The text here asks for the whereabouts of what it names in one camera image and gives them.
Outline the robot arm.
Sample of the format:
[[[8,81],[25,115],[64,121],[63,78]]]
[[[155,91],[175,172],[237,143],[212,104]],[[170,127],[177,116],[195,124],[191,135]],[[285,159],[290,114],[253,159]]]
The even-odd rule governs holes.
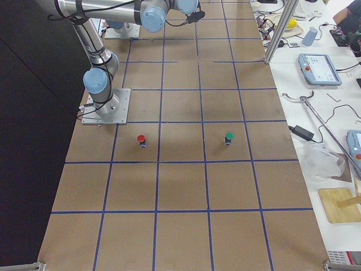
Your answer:
[[[93,100],[93,110],[80,115],[107,119],[119,111],[120,99],[112,87],[118,70],[117,56],[106,49],[93,18],[107,22],[136,24],[156,33],[167,23],[167,14],[176,10],[185,14],[184,24],[198,22],[205,16],[199,1],[51,1],[52,21],[69,20],[83,48],[91,68],[83,76],[83,84]]]

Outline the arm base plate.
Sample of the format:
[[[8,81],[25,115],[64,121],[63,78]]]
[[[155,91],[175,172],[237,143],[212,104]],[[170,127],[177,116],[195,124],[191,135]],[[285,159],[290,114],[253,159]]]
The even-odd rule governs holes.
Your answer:
[[[95,111],[91,95],[88,95],[87,103],[91,106],[85,107],[85,115],[81,116],[83,125],[125,125],[127,123],[131,89],[112,89],[112,91],[112,99],[97,111]]]
[[[108,27],[105,32],[105,39],[108,40],[129,40],[138,39],[140,25],[126,23],[122,28],[116,29]]]

